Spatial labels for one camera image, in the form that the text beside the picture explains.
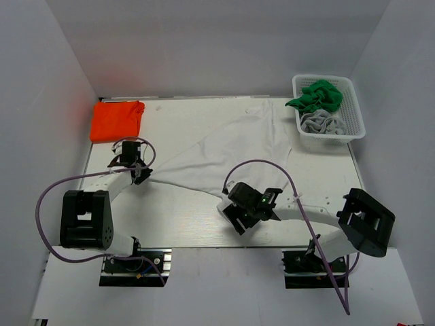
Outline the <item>green t shirt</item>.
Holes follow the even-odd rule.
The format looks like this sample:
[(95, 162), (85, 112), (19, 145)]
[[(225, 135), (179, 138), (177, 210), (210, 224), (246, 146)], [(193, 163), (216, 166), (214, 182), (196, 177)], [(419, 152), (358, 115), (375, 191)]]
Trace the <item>green t shirt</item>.
[(285, 106), (293, 107), (302, 114), (314, 113), (320, 109), (334, 113), (340, 108), (342, 101), (342, 93), (330, 82), (321, 79), (302, 88), (302, 95), (288, 101)]

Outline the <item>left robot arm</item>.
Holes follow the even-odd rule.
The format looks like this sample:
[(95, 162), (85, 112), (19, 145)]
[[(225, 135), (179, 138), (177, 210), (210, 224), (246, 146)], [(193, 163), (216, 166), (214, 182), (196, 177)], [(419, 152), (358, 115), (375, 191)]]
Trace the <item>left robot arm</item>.
[(143, 253), (135, 248), (137, 239), (115, 230), (111, 209), (111, 203), (123, 190), (142, 184), (152, 173), (142, 157), (142, 145), (154, 148), (140, 138), (116, 141), (108, 173), (85, 189), (65, 193), (60, 224), (62, 247), (120, 256), (120, 263), (130, 271), (143, 265)]

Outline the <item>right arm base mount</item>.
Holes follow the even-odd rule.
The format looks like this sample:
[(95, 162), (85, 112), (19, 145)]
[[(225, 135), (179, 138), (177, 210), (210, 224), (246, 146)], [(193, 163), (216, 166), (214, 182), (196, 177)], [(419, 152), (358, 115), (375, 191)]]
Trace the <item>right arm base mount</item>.
[(315, 255), (315, 245), (311, 240), (308, 247), (281, 250), (284, 283), (286, 289), (332, 289), (322, 259)]

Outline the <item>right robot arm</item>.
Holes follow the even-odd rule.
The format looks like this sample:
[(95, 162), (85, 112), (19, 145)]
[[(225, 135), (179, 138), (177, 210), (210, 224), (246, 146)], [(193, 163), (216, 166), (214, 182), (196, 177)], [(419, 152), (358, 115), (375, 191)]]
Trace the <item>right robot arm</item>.
[(389, 209), (358, 188), (341, 198), (305, 198), (295, 196), (291, 187), (259, 192), (239, 182), (226, 192), (219, 210), (240, 235), (261, 221), (301, 220), (332, 226), (332, 232), (317, 234), (309, 245), (307, 262), (317, 271), (353, 253), (385, 257), (396, 220)]

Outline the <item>grey t shirt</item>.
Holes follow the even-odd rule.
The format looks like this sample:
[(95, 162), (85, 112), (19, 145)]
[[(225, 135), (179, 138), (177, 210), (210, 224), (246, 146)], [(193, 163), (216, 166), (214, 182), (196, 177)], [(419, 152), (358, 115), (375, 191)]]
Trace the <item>grey t shirt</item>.
[(304, 114), (300, 126), (303, 132), (310, 134), (344, 135), (347, 131), (347, 125), (341, 118), (324, 109)]

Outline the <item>folded orange t shirt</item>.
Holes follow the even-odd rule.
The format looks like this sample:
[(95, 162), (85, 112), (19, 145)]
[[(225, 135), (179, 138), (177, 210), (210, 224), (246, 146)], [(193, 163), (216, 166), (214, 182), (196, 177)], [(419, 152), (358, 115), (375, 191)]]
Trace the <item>folded orange t shirt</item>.
[(89, 139), (92, 143), (108, 143), (125, 137), (137, 137), (145, 104), (140, 101), (98, 102), (93, 107)]

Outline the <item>white plastic basket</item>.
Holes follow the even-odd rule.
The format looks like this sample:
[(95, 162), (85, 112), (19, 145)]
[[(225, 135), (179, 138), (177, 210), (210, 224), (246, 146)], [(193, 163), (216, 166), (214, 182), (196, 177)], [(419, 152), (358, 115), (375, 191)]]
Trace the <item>white plastic basket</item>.
[(301, 141), (316, 145), (346, 145), (354, 139), (363, 138), (366, 134), (366, 130), (358, 98), (351, 80), (347, 77), (316, 74), (295, 75), (292, 78), (294, 98), (301, 97), (304, 87), (310, 86), (319, 80), (330, 82), (343, 95), (343, 101), (338, 111), (333, 113), (332, 116), (343, 121), (346, 129), (343, 135), (308, 133), (302, 130), (302, 114), (295, 113), (296, 127), (299, 131)]

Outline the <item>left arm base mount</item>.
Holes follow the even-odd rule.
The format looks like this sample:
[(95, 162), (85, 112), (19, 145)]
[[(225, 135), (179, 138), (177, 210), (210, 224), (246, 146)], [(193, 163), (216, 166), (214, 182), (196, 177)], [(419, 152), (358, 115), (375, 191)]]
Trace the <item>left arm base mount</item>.
[(137, 250), (138, 259), (125, 261), (105, 258), (99, 278), (100, 287), (164, 287), (171, 271), (171, 249)]

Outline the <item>white t shirt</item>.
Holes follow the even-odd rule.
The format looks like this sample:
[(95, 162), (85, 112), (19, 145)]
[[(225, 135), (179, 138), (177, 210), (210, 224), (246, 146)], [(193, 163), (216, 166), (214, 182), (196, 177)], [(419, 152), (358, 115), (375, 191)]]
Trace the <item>white t shirt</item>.
[(223, 184), (244, 181), (264, 191), (288, 182), (293, 114), (272, 100), (195, 100), (165, 107), (147, 122), (157, 146), (156, 170), (147, 193), (165, 215), (218, 217), (227, 200)]

